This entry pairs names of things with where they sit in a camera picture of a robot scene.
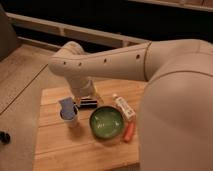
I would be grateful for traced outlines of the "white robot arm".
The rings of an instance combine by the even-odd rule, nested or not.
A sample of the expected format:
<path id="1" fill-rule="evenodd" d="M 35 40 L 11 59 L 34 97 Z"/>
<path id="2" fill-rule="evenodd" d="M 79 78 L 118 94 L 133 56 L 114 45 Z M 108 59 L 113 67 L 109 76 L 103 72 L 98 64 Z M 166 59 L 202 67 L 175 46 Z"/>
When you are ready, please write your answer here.
<path id="1" fill-rule="evenodd" d="M 150 41 L 86 54 L 68 42 L 50 59 L 75 97 L 94 77 L 145 81 L 138 114 L 141 171 L 213 171 L 213 44 Z"/>

